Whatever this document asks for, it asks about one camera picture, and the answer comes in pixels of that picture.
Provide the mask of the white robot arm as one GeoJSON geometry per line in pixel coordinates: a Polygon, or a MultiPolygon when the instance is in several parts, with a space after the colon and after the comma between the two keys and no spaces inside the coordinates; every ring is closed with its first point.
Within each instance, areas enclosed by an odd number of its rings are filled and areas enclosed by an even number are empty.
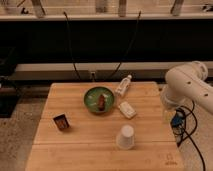
{"type": "Polygon", "coordinates": [[[207,66],[200,61],[175,66],[165,74],[166,85],[160,98],[166,110],[178,108],[186,98],[213,115],[213,87],[205,82],[207,66]]]}

